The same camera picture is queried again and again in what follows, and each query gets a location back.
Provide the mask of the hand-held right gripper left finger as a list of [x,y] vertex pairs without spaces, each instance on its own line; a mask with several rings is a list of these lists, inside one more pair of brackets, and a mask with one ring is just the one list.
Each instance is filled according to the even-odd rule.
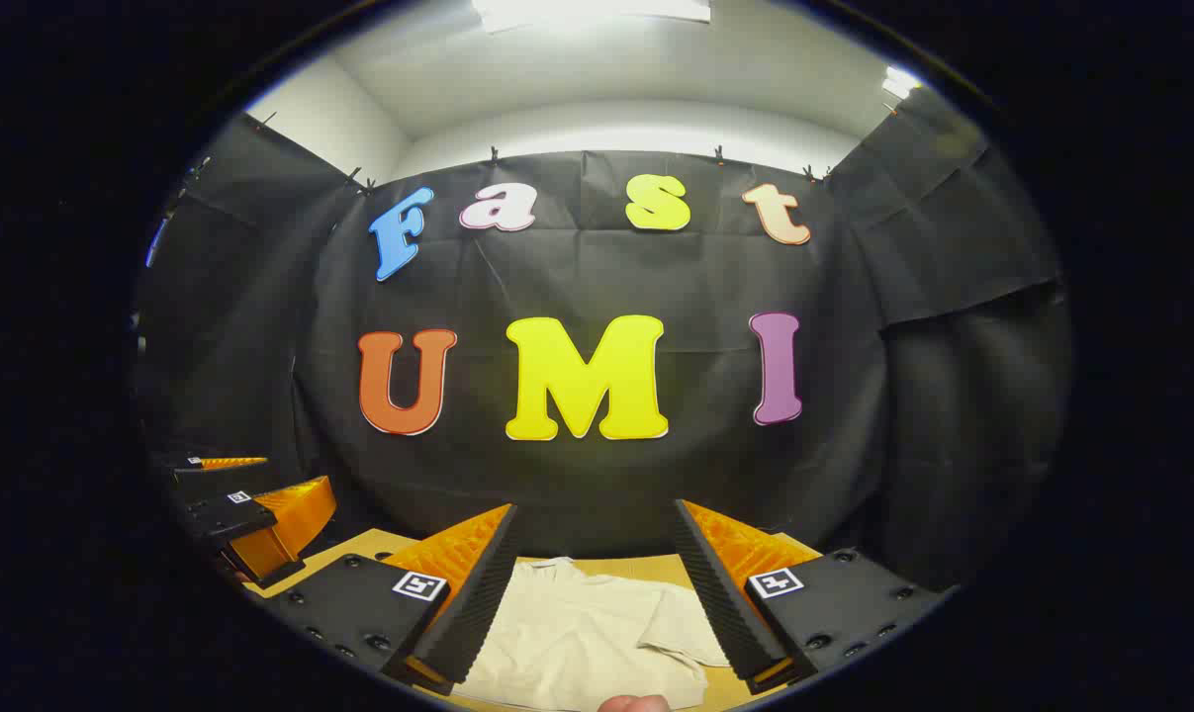
[[448,695],[482,652],[513,576],[517,514],[497,507],[384,559],[340,556],[265,608],[349,665]]

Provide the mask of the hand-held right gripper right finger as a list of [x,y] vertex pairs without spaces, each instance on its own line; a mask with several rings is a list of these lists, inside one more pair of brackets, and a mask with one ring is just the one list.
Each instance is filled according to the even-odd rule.
[[878,652],[944,599],[855,547],[818,553],[691,501],[673,512],[706,621],[752,694]]

